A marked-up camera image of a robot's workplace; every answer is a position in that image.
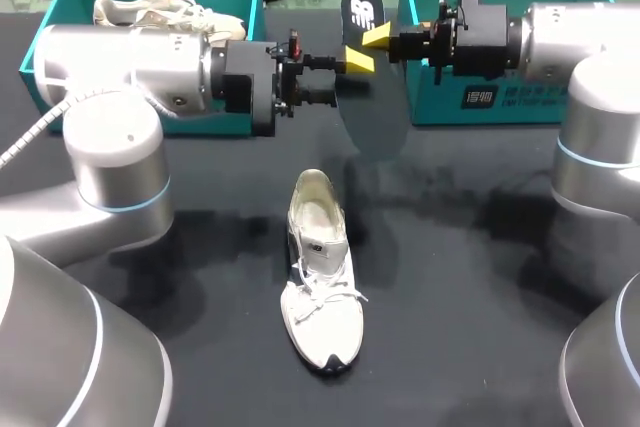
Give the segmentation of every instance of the new balance logo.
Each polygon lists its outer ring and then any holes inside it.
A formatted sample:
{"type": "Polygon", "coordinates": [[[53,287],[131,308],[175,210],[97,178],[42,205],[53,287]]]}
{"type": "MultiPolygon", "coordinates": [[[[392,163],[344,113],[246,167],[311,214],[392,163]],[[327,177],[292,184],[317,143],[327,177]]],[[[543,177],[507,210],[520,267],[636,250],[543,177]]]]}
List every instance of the new balance logo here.
{"type": "Polygon", "coordinates": [[[371,30],[375,27],[373,5],[371,2],[351,0],[351,21],[358,27],[371,30]]]}

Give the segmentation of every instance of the table surface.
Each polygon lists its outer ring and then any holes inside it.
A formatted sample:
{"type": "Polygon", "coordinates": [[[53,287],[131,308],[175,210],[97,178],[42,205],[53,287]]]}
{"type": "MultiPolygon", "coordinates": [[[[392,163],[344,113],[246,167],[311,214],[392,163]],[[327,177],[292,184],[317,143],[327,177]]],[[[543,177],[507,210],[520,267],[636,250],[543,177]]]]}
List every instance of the table surface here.
{"type": "MultiPolygon", "coordinates": [[[[37,119],[18,67],[40,19],[0,16],[0,150],[37,119]]],[[[267,25],[319,54],[340,42],[337,11],[268,12],[267,25]]],[[[636,272],[637,228],[556,208],[556,127],[418,130],[399,78],[376,82],[377,101],[302,107],[275,138],[168,139],[171,235],[67,269],[166,345],[170,426],[568,425],[562,346],[636,272]],[[333,379],[305,368],[279,306],[307,168],[335,183],[369,298],[360,356],[333,379]]],[[[1,172],[0,195],[71,177],[61,139],[43,136],[1,172]]]]}

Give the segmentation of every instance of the shoelace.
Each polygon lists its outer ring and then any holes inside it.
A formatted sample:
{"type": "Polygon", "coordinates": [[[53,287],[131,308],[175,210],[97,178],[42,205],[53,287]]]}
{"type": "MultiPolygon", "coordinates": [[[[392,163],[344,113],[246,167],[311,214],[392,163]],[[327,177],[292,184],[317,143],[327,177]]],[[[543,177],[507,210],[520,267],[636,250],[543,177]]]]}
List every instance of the shoelace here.
{"type": "Polygon", "coordinates": [[[228,30],[216,30],[214,25],[213,9],[204,8],[195,0],[181,0],[187,5],[181,7],[177,12],[166,12],[169,17],[168,25],[182,27],[183,25],[191,25],[196,31],[207,31],[207,33],[229,32],[228,30]]]}
{"type": "Polygon", "coordinates": [[[298,262],[296,262],[293,267],[298,269],[298,272],[300,273],[300,278],[302,279],[303,285],[301,285],[298,288],[306,290],[311,297],[311,301],[313,302],[313,306],[310,309],[296,315],[295,320],[297,323],[302,322],[308,319],[309,317],[311,317],[311,315],[314,312],[316,312],[317,310],[320,310],[322,307],[324,307],[324,304],[327,301],[329,301],[334,297],[353,297],[358,300],[364,300],[365,302],[369,302],[369,299],[367,299],[364,295],[362,295],[356,289],[344,288],[341,290],[335,290],[333,292],[329,290],[338,285],[347,285],[346,281],[341,280],[342,274],[344,272],[344,263],[340,266],[338,271],[333,276],[331,276],[329,281],[323,285],[323,289],[322,289],[323,292],[318,292],[317,287],[314,287],[313,285],[313,284],[317,285],[317,281],[320,278],[320,275],[311,274],[308,277],[305,276],[305,271],[304,271],[304,268],[302,267],[302,259],[298,259],[298,262]]]}

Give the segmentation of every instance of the shoe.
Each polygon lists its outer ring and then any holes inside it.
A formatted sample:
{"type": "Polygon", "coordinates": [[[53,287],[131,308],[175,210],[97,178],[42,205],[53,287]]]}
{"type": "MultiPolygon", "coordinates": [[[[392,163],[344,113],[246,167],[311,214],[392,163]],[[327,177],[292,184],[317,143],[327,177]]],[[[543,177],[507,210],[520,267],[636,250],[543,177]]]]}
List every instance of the shoe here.
{"type": "Polygon", "coordinates": [[[355,359],[363,315],[344,213],[319,170],[298,179],[287,219],[291,271],[280,297],[287,332],[315,369],[335,374],[355,359]]]}
{"type": "Polygon", "coordinates": [[[241,19],[205,9],[195,0],[95,0],[93,23],[202,32],[212,46],[244,40],[247,35],[241,19]]]}

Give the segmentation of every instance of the shoe sole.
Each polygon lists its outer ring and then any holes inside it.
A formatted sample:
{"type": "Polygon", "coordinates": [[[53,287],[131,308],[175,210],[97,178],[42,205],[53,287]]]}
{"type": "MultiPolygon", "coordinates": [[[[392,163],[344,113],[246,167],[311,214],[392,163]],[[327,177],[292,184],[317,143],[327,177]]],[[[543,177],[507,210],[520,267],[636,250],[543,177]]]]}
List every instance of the shoe sole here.
{"type": "MultiPolygon", "coordinates": [[[[293,246],[291,245],[291,242],[289,242],[289,238],[290,238],[289,236],[293,236],[293,234],[291,233],[291,230],[287,225],[287,252],[288,252],[289,270],[291,270],[293,269],[293,264],[294,264],[293,257],[295,256],[295,251],[293,250],[293,246]]],[[[351,256],[351,249],[349,249],[347,255],[351,256]]],[[[300,348],[300,345],[298,344],[298,342],[296,342],[296,338],[293,335],[293,332],[291,331],[291,324],[289,323],[289,317],[286,313],[286,307],[284,302],[285,292],[286,292],[286,286],[285,286],[285,290],[283,290],[282,294],[280,295],[280,312],[282,312],[282,320],[284,320],[284,325],[285,325],[285,328],[287,329],[287,333],[289,334],[289,339],[291,339],[291,343],[293,343],[293,346],[296,348],[296,352],[298,353],[300,358],[302,358],[305,361],[305,363],[309,366],[309,368],[311,368],[314,372],[323,374],[323,375],[337,375],[337,374],[342,374],[343,372],[349,370],[351,368],[351,365],[358,358],[358,354],[360,353],[360,348],[362,347],[362,338],[364,336],[360,336],[360,343],[358,344],[356,355],[353,357],[353,359],[351,359],[351,362],[347,364],[343,364],[344,369],[334,371],[334,370],[328,370],[326,367],[318,367],[318,365],[313,363],[304,355],[302,349],[300,348]]]]}

